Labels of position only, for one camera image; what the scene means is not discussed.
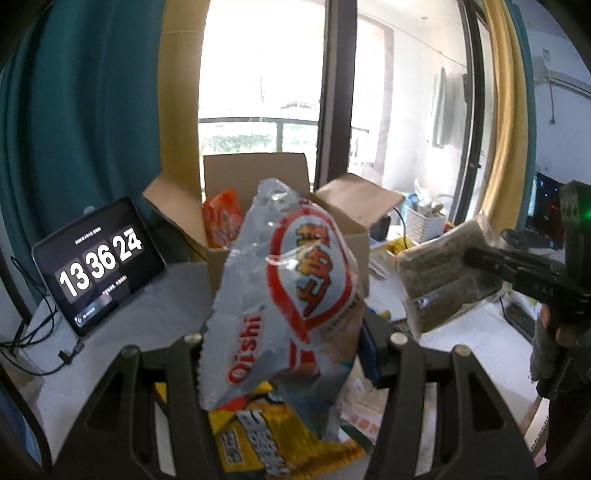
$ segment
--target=basket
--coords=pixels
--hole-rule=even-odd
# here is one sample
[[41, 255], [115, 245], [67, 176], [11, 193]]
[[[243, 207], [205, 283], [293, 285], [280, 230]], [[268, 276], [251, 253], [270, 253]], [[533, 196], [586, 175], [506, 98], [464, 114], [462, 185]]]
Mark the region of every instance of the basket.
[[406, 214], [407, 236], [416, 244], [437, 238], [443, 233], [446, 218], [438, 215], [425, 217], [408, 208]]

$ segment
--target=yellow snack bag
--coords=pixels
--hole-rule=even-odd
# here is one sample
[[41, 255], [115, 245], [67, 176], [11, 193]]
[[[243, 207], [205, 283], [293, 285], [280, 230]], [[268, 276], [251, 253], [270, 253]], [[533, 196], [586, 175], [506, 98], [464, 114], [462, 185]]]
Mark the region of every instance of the yellow snack bag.
[[[157, 391], [165, 400], [165, 386]], [[248, 479], [308, 480], [365, 454], [353, 440], [319, 440], [267, 382], [210, 412], [209, 421], [224, 471]]]

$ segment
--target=digital clock display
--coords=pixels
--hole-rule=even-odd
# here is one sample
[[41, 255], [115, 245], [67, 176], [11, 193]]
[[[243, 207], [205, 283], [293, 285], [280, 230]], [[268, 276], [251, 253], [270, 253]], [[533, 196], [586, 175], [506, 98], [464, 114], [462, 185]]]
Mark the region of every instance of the digital clock display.
[[127, 197], [39, 242], [33, 247], [33, 259], [48, 291], [80, 336], [164, 269]]

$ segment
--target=box flap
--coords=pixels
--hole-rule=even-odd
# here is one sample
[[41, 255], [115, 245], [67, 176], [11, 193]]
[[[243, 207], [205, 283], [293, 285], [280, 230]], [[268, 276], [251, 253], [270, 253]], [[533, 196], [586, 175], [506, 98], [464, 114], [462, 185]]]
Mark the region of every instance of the box flap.
[[201, 198], [182, 188], [170, 173], [160, 173], [144, 190], [143, 196], [169, 222], [197, 243], [207, 245]]
[[279, 179], [302, 195], [310, 192], [308, 165], [303, 153], [206, 155], [203, 167], [207, 197], [234, 188], [243, 213], [250, 208], [262, 179]]
[[316, 195], [367, 230], [404, 200], [401, 193], [383, 189], [352, 173], [327, 183], [316, 191]]

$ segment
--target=white desk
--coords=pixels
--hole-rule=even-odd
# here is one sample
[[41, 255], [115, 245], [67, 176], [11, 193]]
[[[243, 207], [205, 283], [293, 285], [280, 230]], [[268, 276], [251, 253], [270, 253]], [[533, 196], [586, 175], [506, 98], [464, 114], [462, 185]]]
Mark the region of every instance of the white desk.
[[[372, 278], [368, 304], [375, 310], [390, 310], [392, 318], [404, 317], [401, 296], [392, 280]], [[134, 343], [142, 350], [168, 346], [181, 335], [199, 329], [210, 314], [210, 305], [206, 265], [172, 265], [89, 335], [80, 355], [69, 367], [47, 377], [37, 398], [37, 413], [54, 458], [86, 399], [123, 346]], [[46, 314], [42, 304], [33, 326]], [[58, 351], [70, 351], [75, 343], [70, 326], [58, 317], [55, 332], [46, 342], [28, 349], [28, 357], [41, 369], [51, 369], [61, 362]], [[537, 396], [529, 380], [531, 347], [506, 323], [496, 305], [469, 312], [424, 335], [420, 343], [445, 351], [458, 343], [470, 346], [516, 420], [523, 418]], [[361, 479], [367, 464], [368, 458], [363, 458], [320, 478]]]
[[[403, 318], [402, 298], [393, 278], [370, 278], [367, 303], [377, 312], [389, 310], [393, 320]], [[537, 398], [535, 384], [530, 380], [531, 345], [506, 322], [498, 302], [471, 310], [424, 334], [419, 343], [446, 352], [458, 343], [470, 347], [517, 422]]]
[[[71, 365], [46, 378], [37, 398], [35, 413], [54, 460], [88, 396], [121, 348], [129, 344], [142, 350], [168, 346], [185, 333], [199, 330], [209, 317], [211, 303], [206, 264], [171, 265], [85, 338], [84, 350]], [[46, 315], [43, 302], [31, 326]], [[45, 342], [26, 349], [27, 357], [44, 371], [61, 364], [59, 350], [70, 352], [76, 344], [63, 317], [56, 315], [56, 320], [56, 329]]]

